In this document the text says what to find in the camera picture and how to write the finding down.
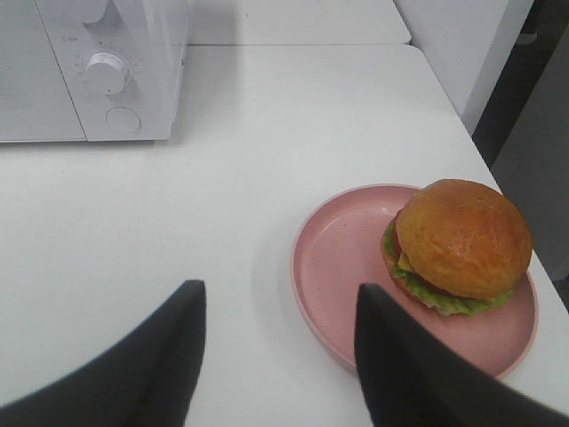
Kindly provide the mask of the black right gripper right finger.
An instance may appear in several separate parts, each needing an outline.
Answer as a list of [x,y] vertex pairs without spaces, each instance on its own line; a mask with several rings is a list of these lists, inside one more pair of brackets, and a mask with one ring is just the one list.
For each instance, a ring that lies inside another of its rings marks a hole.
[[376,284],[358,288],[354,348],[375,426],[568,424],[450,350]]

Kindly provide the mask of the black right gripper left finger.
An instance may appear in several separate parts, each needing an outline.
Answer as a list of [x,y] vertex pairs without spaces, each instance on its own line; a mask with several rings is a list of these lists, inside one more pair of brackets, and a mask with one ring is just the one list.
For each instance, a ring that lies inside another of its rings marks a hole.
[[204,281],[188,280],[124,339],[1,408],[3,426],[182,426],[204,357]]

